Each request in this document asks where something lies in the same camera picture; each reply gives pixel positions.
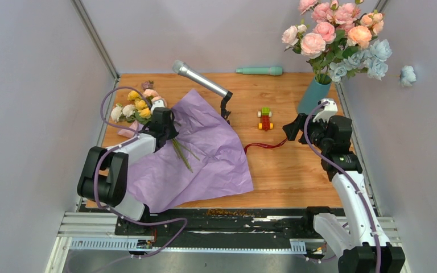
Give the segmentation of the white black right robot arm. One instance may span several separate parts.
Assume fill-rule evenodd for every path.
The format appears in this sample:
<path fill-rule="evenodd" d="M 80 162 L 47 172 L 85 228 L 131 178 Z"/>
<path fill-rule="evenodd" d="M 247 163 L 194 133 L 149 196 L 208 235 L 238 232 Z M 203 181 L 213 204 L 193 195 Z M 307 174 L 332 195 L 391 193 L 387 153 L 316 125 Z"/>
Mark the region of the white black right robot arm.
<path fill-rule="evenodd" d="M 321 166 L 338 193 L 347 227 L 326 207 L 307 208 L 302 222 L 305 235 L 321 235 L 338 258 L 339 272 L 401 272 L 406 261 L 399 246 L 385 234 L 369 200 L 363 169 L 351 151 L 352 121 L 333 115 L 321 121 L 316 115 L 298 114 L 283 127 L 288 140 L 307 144 L 321 158 Z"/>

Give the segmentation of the light blue artificial flowers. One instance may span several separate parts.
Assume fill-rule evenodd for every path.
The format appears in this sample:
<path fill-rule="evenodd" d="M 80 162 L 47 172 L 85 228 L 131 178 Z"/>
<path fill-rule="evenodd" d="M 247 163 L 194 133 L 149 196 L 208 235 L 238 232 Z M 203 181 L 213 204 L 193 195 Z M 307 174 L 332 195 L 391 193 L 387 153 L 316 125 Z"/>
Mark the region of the light blue artificial flowers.
<path fill-rule="evenodd" d="M 360 73 L 380 81 L 386 76 L 389 70 L 386 62 L 393 54 L 388 40 L 376 40 L 366 49 L 353 49 L 349 47 L 340 55 L 338 61 L 333 61 L 328 66 L 328 76 L 333 82 L 340 82 L 344 77 L 352 78 Z M 347 53 L 351 50 L 353 53 L 348 56 Z"/>

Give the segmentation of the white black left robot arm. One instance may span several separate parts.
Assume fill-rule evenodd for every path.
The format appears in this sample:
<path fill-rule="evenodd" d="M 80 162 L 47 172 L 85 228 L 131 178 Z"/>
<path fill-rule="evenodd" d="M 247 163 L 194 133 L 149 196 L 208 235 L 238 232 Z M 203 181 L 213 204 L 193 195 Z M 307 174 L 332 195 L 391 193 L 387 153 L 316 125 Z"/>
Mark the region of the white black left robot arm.
<path fill-rule="evenodd" d="M 129 226 L 136 234 L 147 234 L 152 222 L 144 215 L 148 207 L 127 191 L 128 170 L 131 164 L 157 152 L 178 136 L 174 121 L 171 109 L 158 107 L 151 121 L 129 140 L 108 148 L 92 147 L 77 184 L 77 194 L 130 221 Z"/>

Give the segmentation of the teal cylindrical vase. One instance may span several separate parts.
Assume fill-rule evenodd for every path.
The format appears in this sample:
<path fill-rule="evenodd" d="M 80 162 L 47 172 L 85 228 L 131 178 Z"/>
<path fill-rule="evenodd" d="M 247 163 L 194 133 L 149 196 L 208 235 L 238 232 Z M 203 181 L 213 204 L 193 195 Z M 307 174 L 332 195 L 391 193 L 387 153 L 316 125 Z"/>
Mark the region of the teal cylindrical vase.
<path fill-rule="evenodd" d="M 327 96 L 331 84 L 332 80 L 326 74 L 314 76 L 296 108 L 297 113 L 309 114 Z"/>

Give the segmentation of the black microphone tripod stand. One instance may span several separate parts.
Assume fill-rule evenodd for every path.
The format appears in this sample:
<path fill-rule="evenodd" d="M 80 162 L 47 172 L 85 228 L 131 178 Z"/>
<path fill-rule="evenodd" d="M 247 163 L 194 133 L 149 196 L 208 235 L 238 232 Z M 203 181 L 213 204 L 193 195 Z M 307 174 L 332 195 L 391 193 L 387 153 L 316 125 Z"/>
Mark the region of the black microphone tripod stand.
<path fill-rule="evenodd" d="M 227 94 L 222 98 L 220 103 L 220 115 L 228 124 L 230 124 L 229 116 L 231 114 L 231 111 L 228 111 L 226 109 L 226 105 L 231 99 L 232 95 L 233 93 L 228 91 Z"/>

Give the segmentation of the dark red printed ribbon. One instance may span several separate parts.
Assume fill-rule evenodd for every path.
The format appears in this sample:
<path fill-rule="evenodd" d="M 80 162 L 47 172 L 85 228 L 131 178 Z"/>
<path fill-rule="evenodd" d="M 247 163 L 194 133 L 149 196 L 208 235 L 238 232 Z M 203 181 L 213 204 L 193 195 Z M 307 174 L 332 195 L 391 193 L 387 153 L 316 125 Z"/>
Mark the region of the dark red printed ribbon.
<path fill-rule="evenodd" d="M 250 144 L 247 144 L 244 147 L 244 153 L 247 153 L 248 149 L 251 148 L 251 147 L 260 147 L 260 148 L 265 148 L 265 149 L 274 149 L 274 148 L 278 148 L 278 147 L 283 146 L 286 142 L 288 142 L 287 138 L 285 138 L 284 140 L 282 140 L 278 144 L 250 143 Z"/>

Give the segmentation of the pale pink flower stem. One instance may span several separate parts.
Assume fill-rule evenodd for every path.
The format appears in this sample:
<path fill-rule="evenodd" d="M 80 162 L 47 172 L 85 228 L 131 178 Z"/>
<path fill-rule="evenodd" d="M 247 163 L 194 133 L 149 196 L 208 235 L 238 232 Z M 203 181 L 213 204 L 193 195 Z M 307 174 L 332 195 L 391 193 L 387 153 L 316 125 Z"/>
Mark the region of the pale pink flower stem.
<path fill-rule="evenodd" d="M 307 32 L 305 24 L 292 25 L 283 32 L 281 42 L 286 46 L 285 51 L 291 49 L 296 54 L 309 58 L 308 63 L 316 74 L 316 79 L 320 78 L 326 48 L 326 42 L 320 34 Z"/>

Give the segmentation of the peach orange flower stem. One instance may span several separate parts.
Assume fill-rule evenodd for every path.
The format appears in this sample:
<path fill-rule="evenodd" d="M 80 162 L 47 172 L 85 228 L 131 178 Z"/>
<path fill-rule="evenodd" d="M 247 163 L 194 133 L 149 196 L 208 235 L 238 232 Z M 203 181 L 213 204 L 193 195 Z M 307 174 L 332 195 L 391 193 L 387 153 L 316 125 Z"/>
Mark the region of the peach orange flower stem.
<path fill-rule="evenodd" d="M 347 46 L 358 46 L 363 50 L 368 48 L 370 42 L 378 36 L 384 28 L 384 15 L 376 10 L 365 14 L 347 31 Z"/>

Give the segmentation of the purple pink wrapping paper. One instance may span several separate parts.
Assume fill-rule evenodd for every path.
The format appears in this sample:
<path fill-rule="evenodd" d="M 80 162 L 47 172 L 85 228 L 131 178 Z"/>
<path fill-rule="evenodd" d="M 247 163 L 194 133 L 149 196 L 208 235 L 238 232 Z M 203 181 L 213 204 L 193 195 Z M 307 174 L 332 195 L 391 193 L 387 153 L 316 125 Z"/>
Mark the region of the purple pink wrapping paper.
<path fill-rule="evenodd" d="M 247 157 L 237 133 L 194 89 L 173 107 L 177 141 L 190 168 L 168 141 L 133 162 L 127 193 L 152 213 L 186 202 L 240 195 L 253 190 Z"/>

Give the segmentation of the silver microphone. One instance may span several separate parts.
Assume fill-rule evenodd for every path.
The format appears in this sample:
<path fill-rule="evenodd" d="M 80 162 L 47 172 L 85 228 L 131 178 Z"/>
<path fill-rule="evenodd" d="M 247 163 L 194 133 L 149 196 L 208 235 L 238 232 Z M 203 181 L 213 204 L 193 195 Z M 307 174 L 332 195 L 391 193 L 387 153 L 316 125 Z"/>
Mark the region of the silver microphone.
<path fill-rule="evenodd" d="M 214 94 L 220 96 L 221 98 L 231 98 L 232 92 L 218 85 L 217 83 L 211 81 L 210 79 L 204 77 L 202 74 L 194 71 L 185 62 L 176 60 L 172 65 L 172 70 L 179 76 L 183 76 L 192 80 L 193 82 L 205 87 Z"/>

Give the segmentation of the toy brick car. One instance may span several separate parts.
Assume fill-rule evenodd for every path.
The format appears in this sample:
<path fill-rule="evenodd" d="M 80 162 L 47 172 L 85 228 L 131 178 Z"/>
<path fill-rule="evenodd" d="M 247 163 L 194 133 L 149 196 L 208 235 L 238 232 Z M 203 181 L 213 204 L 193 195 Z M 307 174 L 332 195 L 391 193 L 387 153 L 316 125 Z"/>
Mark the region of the toy brick car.
<path fill-rule="evenodd" d="M 272 111 L 269 107 L 262 107 L 260 111 L 257 112 L 257 116 L 260 119 L 258 124 L 258 128 L 260 130 L 269 131 L 274 128 L 273 123 L 271 122 Z"/>

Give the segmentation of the mint green toy microphone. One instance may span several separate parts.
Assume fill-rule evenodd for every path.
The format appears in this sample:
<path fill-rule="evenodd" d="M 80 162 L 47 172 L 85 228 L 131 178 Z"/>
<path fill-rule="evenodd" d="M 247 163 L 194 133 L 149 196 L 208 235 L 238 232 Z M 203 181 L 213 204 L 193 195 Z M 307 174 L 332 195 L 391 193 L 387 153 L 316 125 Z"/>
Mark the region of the mint green toy microphone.
<path fill-rule="evenodd" d="M 235 72 L 242 75 L 281 76 L 283 74 L 283 68 L 282 67 L 244 67 L 244 68 L 237 68 Z"/>

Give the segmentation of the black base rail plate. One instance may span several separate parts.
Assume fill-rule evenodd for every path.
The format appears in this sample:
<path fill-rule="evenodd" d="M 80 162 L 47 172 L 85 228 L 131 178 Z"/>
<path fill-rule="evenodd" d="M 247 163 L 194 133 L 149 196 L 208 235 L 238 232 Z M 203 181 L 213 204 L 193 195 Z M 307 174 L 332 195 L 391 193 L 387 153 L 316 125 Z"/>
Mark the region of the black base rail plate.
<path fill-rule="evenodd" d="M 312 229 L 312 207 L 259 209 L 177 208 L 147 213 L 144 222 L 158 226 L 140 226 L 127 220 L 114 220 L 112 235 L 156 236 L 162 246 L 173 235 L 169 247 L 197 249 L 288 249 L 291 239 L 324 243 Z"/>

